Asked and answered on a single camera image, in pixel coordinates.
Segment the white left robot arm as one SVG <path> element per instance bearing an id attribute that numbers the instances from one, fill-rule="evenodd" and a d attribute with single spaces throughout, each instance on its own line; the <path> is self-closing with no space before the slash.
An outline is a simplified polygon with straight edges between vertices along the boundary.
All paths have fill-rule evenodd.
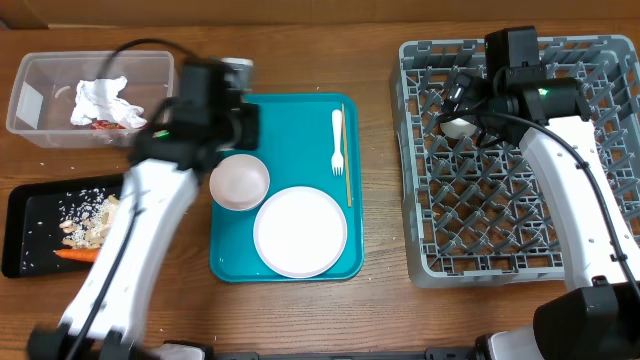
<path id="1" fill-rule="evenodd" d="M 55 329 L 35 328 L 31 359 L 155 359 L 143 345 L 151 294 L 172 238 L 226 150 L 254 150 L 259 109 L 244 99 L 252 61 L 191 58 L 177 96 L 139 130 L 110 231 Z"/>

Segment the red snack wrapper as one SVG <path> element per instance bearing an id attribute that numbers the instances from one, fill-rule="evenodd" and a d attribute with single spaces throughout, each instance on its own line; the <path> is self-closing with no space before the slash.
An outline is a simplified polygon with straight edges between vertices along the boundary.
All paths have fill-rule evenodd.
<path id="1" fill-rule="evenodd" d="M 107 120 L 95 120 L 90 124 L 92 130 L 139 130 L 139 127 L 125 127 L 116 122 L 110 122 Z"/>

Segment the white plastic cup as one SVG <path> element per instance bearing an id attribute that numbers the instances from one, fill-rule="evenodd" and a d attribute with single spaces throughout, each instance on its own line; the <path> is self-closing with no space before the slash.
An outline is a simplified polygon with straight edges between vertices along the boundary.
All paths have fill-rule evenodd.
<path id="1" fill-rule="evenodd" d="M 440 128 L 445 136 L 452 139 L 471 137 L 477 130 L 477 127 L 474 124 L 461 118 L 441 122 Z"/>

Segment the orange carrot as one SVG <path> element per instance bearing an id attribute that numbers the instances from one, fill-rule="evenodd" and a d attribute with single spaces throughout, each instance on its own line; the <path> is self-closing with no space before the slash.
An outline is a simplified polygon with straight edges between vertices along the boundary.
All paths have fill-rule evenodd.
<path id="1" fill-rule="evenodd" d="M 78 262 L 87 262 L 93 263 L 96 261 L 100 250 L 95 249 L 60 249 L 54 251 L 55 255 L 67 259 Z"/>

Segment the wooden chopstick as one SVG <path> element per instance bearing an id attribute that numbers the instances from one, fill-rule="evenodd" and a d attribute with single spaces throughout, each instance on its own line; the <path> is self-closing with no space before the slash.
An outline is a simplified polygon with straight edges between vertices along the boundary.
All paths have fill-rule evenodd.
<path id="1" fill-rule="evenodd" d="M 342 112 L 342 130 L 343 130 L 343 148 L 344 148 L 344 170 L 346 181 L 346 195 L 347 206 L 352 207 L 352 191 L 351 191 L 351 176 L 350 176 L 350 164 L 349 164 L 349 148 L 348 148 L 348 134 L 347 134 L 347 121 L 346 121 L 346 108 L 344 103 L 341 104 Z"/>

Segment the white round plate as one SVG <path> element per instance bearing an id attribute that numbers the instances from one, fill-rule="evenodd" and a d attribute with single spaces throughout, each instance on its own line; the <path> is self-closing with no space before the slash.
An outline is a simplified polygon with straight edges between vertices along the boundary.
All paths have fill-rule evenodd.
<path id="1" fill-rule="evenodd" d="M 341 257 L 348 225 L 340 205 L 307 186 L 283 189 L 258 211 L 253 227 L 256 251 L 265 265 L 287 278 L 320 275 Z"/>

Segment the white plastic fork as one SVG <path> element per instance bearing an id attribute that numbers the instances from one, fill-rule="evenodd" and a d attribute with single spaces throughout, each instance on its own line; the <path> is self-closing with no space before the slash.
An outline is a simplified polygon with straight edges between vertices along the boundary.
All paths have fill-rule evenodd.
<path id="1" fill-rule="evenodd" d="M 333 154 L 331 157 L 331 167 L 334 176 L 340 176 L 344 170 L 344 157 L 342 154 L 342 132 L 343 121 L 342 111 L 334 109 L 331 113 L 331 125 L 333 133 Z"/>

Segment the pink bowl with cereal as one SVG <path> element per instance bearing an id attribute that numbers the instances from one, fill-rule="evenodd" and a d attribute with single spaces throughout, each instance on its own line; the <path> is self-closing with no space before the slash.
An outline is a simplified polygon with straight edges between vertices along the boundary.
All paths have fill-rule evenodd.
<path id="1" fill-rule="evenodd" d="M 212 171 L 209 189 L 214 201 L 231 211 L 248 211 L 266 198 L 270 174 L 257 157 L 236 154 L 222 160 Z"/>

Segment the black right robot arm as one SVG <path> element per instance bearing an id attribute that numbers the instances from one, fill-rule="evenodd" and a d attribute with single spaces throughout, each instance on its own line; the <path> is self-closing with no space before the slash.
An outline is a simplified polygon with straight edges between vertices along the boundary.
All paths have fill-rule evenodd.
<path id="1" fill-rule="evenodd" d="M 582 84 L 548 77 L 532 26 L 489 33 L 484 44 L 486 79 L 453 80 L 436 120 L 466 120 L 520 149 L 550 212 L 568 291 L 530 325 L 479 337 L 468 356 L 636 359 L 639 247 L 603 170 Z"/>

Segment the white tissue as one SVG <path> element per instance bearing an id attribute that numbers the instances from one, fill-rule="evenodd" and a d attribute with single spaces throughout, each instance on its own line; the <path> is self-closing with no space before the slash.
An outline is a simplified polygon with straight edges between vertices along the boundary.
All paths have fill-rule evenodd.
<path id="1" fill-rule="evenodd" d="M 125 129 L 137 129 L 147 124 L 142 117 L 144 109 L 120 98 L 126 87 L 124 76 L 114 79 L 81 80 L 76 86 L 75 107 L 70 122 L 72 125 L 90 125 L 94 120 L 105 120 Z"/>

